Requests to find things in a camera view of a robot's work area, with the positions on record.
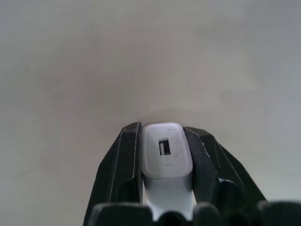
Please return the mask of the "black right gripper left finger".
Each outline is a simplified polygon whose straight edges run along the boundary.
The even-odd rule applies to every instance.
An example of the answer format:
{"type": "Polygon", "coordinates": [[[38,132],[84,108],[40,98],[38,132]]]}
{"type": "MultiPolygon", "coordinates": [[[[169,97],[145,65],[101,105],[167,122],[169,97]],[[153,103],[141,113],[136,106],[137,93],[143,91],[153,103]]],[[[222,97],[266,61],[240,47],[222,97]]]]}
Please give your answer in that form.
{"type": "Polygon", "coordinates": [[[142,124],[124,128],[99,164],[83,225],[100,203],[142,203],[142,124]]]}

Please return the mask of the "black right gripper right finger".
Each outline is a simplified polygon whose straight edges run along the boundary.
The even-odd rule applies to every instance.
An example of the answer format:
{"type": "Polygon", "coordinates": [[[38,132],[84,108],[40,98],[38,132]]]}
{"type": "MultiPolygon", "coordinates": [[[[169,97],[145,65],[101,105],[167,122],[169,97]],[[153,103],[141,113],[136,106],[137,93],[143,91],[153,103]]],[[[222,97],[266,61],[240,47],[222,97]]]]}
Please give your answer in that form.
{"type": "Polygon", "coordinates": [[[264,195],[244,166],[209,132],[185,127],[193,161],[193,192],[197,203],[218,209],[253,209],[264,195]]]}

